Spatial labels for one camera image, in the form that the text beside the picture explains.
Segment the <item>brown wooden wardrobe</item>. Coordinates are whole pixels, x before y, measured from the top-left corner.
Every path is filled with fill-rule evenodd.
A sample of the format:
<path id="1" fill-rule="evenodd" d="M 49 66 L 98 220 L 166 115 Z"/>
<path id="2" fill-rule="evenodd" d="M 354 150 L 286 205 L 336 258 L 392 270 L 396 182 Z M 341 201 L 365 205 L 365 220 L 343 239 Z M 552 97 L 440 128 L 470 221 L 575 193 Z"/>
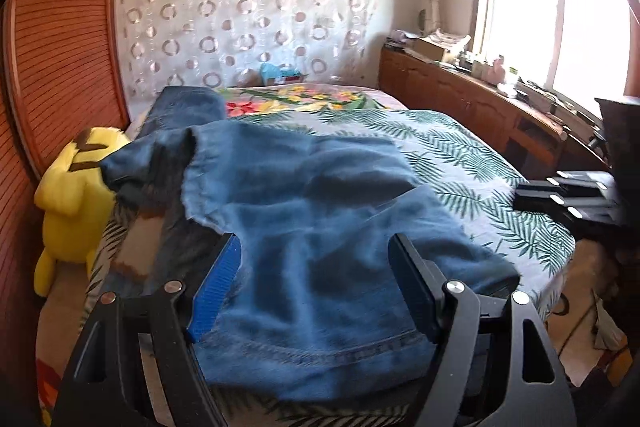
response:
<path id="1" fill-rule="evenodd" d="M 32 276 L 42 249 L 36 187 L 91 126 L 125 127 L 115 0 L 1 0 L 1 421 L 40 422 Z"/>

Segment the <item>wooden framed window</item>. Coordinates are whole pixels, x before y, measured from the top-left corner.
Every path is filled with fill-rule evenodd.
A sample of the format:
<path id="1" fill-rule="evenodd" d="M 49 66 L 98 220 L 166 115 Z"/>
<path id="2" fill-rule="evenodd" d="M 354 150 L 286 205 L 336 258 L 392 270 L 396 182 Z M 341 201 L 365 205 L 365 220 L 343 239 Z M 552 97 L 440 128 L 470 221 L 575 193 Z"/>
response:
<path id="1" fill-rule="evenodd" d="M 600 100 L 626 88 L 631 9 L 627 0 L 477 0 L 473 49 L 600 117 Z"/>

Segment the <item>pink figurine on desk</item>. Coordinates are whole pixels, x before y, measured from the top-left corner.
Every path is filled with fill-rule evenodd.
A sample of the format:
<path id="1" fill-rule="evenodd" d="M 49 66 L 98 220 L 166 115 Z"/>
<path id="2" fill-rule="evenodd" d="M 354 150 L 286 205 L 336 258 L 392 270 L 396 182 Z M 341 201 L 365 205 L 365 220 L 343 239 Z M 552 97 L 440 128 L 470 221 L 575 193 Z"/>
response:
<path id="1" fill-rule="evenodd" d="M 499 55 L 492 64 L 488 67 L 486 72 L 486 81 L 498 86 L 500 83 L 506 81 L 506 69 L 504 68 L 504 56 Z"/>

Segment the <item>blue denim jeans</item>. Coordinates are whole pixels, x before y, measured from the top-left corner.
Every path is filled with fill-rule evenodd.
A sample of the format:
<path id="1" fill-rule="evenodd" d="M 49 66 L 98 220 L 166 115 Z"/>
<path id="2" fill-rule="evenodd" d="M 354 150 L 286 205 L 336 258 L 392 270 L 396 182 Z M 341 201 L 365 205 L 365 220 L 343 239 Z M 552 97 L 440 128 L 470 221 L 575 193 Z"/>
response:
<path id="1" fill-rule="evenodd" d="M 101 173 L 126 202 L 170 218 L 147 291 L 184 277 L 216 234 L 239 239 L 239 270 L 194 346 L 216 387 L 334 402 L 420 378 L 435 348 L 388 263 L 397 233 L 480 294 L 506 296 L 520 281 L 387 139 L 220 120 L 154 131 Z"/>

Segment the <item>cardboard box on desk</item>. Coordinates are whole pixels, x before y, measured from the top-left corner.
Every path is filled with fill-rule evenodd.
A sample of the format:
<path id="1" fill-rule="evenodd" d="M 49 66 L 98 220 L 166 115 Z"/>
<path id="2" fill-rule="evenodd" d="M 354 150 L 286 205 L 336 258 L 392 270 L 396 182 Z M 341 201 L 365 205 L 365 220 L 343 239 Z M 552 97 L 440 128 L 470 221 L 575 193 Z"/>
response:
<path id="1" fill-rule="evenodd" d="M 411 47 L 414 52 L 433 62 L 450 63 L 458 53 L 454 43 L 426 37 L 413 39 Z"/>

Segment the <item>circle-patterned sheer curtain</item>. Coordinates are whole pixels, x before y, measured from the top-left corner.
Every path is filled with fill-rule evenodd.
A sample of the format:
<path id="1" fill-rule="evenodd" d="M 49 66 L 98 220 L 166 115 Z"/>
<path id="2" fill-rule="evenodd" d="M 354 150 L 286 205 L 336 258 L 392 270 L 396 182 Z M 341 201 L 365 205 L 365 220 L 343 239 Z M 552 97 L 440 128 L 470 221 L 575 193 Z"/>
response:
<path id="1" fill-rule="evenodd" d="M 363 80 L 378 0 L 117 0 L 126 100 L 169 86 L 255 86 L 262 63 L 308 81 Z"/>

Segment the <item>palm-leaf print quilt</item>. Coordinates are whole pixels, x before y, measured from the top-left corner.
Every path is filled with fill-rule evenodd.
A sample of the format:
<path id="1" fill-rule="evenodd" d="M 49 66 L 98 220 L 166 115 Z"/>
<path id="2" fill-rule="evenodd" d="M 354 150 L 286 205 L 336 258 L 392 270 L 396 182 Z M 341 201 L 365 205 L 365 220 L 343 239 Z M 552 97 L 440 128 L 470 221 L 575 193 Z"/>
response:
<path id="1" fill-rule="evenodd" d="M 229 119 L 306 135 L 392 141 L 416 177 L 460 222 L 464 234 L 514 266 L 520 277 L 515 289 L 532 297 L 542 313 L 548 313 L 558 301 L 565 268 L 574 253 L 574 239 L 546 216 L 513 210 L 512 191 L 521 181 L 518 170 L 454 119 L 431 110 L 381 109 L 337 116 L 319 109 L 278 118 L 262 115 L 224 120 Z M 156 246 L 145 239 L 143 247 L 111 261 L 99 295 L 103 291 L 124 296 L 147 294 L 151 291 L 145 284 L 170 218 L 163 208 L 144 210 L 117 197 L 117 205 L 134 210 L 138 218 L 160 218 L 162 228 Z M 288 401 L 242 388 L 210 387 L 235 426 L 393 426 L 405 414 L 414 382 L 334 402 Z"/>

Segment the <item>long wooden cabinet desk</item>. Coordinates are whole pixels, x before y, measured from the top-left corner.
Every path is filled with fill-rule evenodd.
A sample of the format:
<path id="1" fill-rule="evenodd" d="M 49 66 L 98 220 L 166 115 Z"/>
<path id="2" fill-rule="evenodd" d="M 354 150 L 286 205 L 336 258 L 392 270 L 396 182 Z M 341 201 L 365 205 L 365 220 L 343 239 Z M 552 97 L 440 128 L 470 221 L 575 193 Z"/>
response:
<path id="1" fill-rule="evenodd" d="M 411 109 L 431 109 L 454 118 L 528 179 L 558 171 L 608 169 L 603 159 L 550 114 L 390 44 L 382 47 L 378 89 Z"/>

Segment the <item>yellow plush toy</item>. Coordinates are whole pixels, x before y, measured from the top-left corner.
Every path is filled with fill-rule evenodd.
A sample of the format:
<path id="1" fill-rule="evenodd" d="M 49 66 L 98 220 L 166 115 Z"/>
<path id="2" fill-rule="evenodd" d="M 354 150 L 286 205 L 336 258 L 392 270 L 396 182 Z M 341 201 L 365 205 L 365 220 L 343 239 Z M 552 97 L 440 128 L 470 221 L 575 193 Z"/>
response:
<path id="1" fill-rule="evenodd" d="M 43 173 L 34 196 L 35 205 L 44 211 L 43 251 L 34 274 L 38 296 L 49 295 L 58 263 L 93 267 L 115 202 L 102 180 L 100 162 L 129 142 L 117 128 L 82 130 Z"/>

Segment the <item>floral pink blanket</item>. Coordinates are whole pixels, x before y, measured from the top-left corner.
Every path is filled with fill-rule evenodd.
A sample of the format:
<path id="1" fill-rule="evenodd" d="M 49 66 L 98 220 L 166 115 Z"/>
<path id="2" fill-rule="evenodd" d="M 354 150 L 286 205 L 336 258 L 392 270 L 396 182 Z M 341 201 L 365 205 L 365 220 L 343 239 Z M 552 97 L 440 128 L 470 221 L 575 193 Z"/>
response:
<path id="1" fill-rule="evenodd" d="M 323 83 L 231 88 L 222 89 L 220 94 L 226 100 L 231 117 L 270 115 L 278 118 L 317 109 L 326 109 L 337 116 L 342 110 L 405 107 L 383 91 Z M 156 246 L 161 228 L 160 218 L 138 218 L 134 210 L 117 205 L 110 219 L 104 222 L 91 269 L 86 271 L 79 263 L 60 263 L 56 268 L 55 281 L 40 313 L 36 343 L 38 398 L 44 425 L 51 424 L 66 363 L 111 261 L 143 247 L 145 239 Z"/>

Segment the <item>blue item behind bed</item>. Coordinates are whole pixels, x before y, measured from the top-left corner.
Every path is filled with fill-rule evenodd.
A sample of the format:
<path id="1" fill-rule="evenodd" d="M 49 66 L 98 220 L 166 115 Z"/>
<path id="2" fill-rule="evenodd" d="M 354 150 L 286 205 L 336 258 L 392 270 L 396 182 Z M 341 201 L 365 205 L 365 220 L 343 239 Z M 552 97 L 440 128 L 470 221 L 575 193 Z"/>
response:
<path id="1" fill-rule="evenodd" d="M 274 86 L 275 84 L 303 81 L 305 76 L 295 67 L 262 63 L 259 69 L 259 78 L 263 86 Z"/>

